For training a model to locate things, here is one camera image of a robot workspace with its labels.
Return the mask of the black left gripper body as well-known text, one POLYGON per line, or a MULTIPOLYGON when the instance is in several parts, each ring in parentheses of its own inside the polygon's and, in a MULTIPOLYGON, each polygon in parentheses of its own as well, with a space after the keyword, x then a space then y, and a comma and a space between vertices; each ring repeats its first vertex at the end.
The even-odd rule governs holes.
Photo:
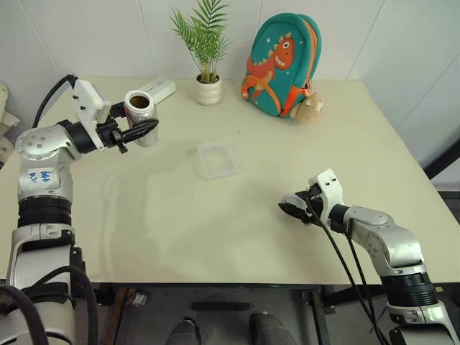
POLYGON ((101 139, 104 147, 118 147, 120 153, 124 154, 128 151, 125 142, 126 135, 119 128, 115 119, 109 117, 104 123, 96 126, 96 133, 101 139))

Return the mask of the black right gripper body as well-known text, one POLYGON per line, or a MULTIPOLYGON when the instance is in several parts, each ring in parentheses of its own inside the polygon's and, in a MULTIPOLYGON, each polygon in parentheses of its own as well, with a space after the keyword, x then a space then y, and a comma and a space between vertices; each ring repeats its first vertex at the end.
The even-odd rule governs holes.
POLYGON ((306 191, 305 202, 307 203, 306 224, 314 224, 316 226, 320 226, 322 224, 321 213, 323 211, 323 200, 321 198, 321 188, 317 183, 313 184, 306 191))

